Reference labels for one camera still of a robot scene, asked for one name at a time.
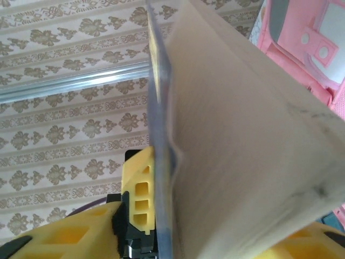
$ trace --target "clear plastic sheet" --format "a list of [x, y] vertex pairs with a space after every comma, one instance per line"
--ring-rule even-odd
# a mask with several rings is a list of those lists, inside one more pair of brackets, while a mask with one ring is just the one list
[[155, 148], [155, 211], [160, 259], [173, 259], [171, 176], [174, 150], [169, 140], [169, 93], [172, 69], [153, 9], [147, 1], [150, 47], [148, 121], [150, 144]]

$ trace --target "curtain rail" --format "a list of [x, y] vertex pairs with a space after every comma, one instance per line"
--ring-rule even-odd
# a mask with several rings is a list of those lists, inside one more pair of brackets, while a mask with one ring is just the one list
[[142, 62], [72, 77], [42, 81], [35, 84], [26, 84], [14, 87], [8, 86], [6, 88], [0, 88], [0, 103], [9, 103], [12, 101], [75, 91], [102, 84], [148, 77], [148, 75], [149, 62]]

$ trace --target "pink bag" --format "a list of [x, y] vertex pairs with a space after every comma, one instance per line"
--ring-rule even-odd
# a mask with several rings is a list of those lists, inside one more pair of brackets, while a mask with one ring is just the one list
[[258, 48], [345, 119], [345, 0], [268, 0]]
[[338, 218], [340, 223], [343, 225], [343, 228], [345, 229], [345, 203], [339, 208], [334, 209], [333, 213]]

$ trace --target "white patch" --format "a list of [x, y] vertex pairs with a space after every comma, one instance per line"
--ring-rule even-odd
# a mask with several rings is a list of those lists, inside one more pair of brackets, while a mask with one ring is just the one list
[[302, 44], [306, 45], [309, 42], [309, 34], [308, 33], [304, 33], [302, 35], [301, 41], [302, 41]]
[[[345, 9], [336, 4], [329, 4], [320, 27], [320, 34], [339, 47], [338, 52], [328, 67], [324, 67], [316, 58], [312, 62], [330, 80], [341, 84], [345, 78]], [[320, 50], [320, 57], [328, 55], [328, 49]]]

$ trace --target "wallpaper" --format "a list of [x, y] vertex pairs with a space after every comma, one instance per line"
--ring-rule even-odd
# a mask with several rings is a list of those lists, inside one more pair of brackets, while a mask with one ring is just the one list
[[147, 79], [1, 104], [0, 241], [118, 193], [148, 144]]
[[[260, 0], [201, 0], [248, 37]], [[176, 1], [153, 0], [166, 38]], [[1, 0], [0, 88], [148, 60], [142, 0]], [[147, 79], [0, 104], [0, 244], [121, 188]]]
[[[249, 36], [260, 0], [201, 0]], [[178, 1], [153, 0], [163, 36]], [[143, 0], [2, 0], [0, 87], [34, 83], [148, 59]]]

